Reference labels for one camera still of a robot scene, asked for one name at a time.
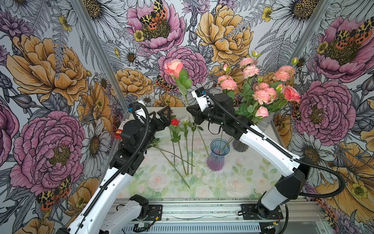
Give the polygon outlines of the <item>pink carnation stem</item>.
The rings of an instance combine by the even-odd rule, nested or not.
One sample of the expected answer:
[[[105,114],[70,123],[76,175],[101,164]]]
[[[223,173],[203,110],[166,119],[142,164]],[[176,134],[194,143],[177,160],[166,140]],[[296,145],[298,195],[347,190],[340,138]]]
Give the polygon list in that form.
[[[243,78],[246,81],[249,81],[250,79],[256,76],[259,76],[260,69],[257,65],[258,65],[258,58],[261,55],[262,54],[259,53],[258,51],[253,50],[250,55],[248,55],[247,57],[243,58],[240,61],[239,67],[241,68],[242,73],[243,73]]]
[[[230,68],[227,64],[224,64],[223,71],[225,74],[220,76],[217,82],[221,87],[222,92],[228,94],[230,91],[234,91],[237,88],[237,83],[228,75]]]

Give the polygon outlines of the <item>blue purple glass vase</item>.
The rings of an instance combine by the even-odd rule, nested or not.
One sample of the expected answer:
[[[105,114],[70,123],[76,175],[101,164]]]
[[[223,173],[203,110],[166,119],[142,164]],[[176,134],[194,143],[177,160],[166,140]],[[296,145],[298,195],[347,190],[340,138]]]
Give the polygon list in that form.
[[[225,165],[225,156],[230,152],[228,141],[217,138],[210,144],[210,154],[206,160],[206,164],[212,171],[220,171]]]

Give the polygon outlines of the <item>dark pink glass vase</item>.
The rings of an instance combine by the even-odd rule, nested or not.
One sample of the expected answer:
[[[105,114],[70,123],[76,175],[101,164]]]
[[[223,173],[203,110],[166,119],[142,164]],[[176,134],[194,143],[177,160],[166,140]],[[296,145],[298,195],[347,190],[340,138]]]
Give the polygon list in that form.
[[[249,146],[242,143],[239,140],[234,139],[232,143],[233,148],[238,152],[245,152],[248,150]]]

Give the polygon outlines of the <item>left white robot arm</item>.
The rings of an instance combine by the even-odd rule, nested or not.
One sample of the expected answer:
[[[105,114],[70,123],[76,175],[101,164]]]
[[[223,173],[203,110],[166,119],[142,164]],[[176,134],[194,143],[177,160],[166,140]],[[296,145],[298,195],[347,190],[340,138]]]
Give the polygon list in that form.
[[[146,218],[149,201],[140,195],[132,196],[114,214],[108,215],[108,212],[143,162],[155,134],[170,126],[171,109],[166,106],[149,113],[144,103],[139,101],[131,104],[128,111],[133,119],[120,125],[121,142],[99,187],[76,220],[57,233],[118,234],[131,221]]]

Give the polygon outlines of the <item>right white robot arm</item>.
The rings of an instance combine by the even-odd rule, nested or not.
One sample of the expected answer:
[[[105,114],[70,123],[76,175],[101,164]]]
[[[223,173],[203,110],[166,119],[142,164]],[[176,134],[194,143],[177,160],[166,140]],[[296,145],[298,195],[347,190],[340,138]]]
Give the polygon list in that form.
[[[229,95],[212,95],[203,88],[193,90],[191,94],[197,104],[188,107],[187,111],[197,125],[205,121],[220,125],[226,134],[255,150],[281,173],[281,178],[253,208],[256,216],[267,219],[280,205],[298,198],[310,171],[299,156],[274,142],[247,117],[237,115]]]

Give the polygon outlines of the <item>red white snack box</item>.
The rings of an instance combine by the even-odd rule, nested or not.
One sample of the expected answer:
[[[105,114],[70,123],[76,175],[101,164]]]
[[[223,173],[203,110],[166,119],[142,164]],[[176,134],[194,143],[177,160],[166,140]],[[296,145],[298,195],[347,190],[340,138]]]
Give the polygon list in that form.
[[[114,138],[115,139],[121,139],[121,133],[123,132],[124,125],[126,124],[127,120],[124,120],[120,123],[120,125],[117,127],[116,131],[114,132]]]

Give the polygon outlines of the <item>white vent grille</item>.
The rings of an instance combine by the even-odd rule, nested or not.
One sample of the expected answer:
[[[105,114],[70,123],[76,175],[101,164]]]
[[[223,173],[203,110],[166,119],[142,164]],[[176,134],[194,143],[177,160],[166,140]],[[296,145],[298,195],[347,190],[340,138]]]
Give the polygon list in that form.
[[[142,234],[259,234],[258,222],[155,224]]]

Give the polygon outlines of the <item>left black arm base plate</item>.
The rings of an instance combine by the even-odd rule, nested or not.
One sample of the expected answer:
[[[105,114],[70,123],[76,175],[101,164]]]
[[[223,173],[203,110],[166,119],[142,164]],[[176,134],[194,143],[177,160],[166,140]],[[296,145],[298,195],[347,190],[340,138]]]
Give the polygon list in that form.
[[[148,206],[148,211],[144,215],[138,217],[136,221],[161,221],[163,213],[163,205],[151,204]]]

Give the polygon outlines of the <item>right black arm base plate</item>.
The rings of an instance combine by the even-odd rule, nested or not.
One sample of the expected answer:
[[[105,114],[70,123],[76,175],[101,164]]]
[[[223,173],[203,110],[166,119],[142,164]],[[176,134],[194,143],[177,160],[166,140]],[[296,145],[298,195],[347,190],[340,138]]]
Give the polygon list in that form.
[[[262,205],[245,203],[241,204],[241,209],[237,213],[242,216],[244,220],[282,220],[283,214],[278,206],[275,210],[271,211]]]

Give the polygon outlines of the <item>aluminium front rail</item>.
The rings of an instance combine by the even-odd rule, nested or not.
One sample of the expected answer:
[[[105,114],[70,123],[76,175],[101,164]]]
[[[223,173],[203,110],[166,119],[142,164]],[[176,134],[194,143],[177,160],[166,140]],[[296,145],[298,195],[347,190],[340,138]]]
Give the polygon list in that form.
[[[238,215],[242,204],[256,204],[249,199],[150,199],[150,205],[162,205],[164,223],[176,222],[244,222]],[[324,221],[324,213],[316,202],[304,199],[287,203],[289,221]]]

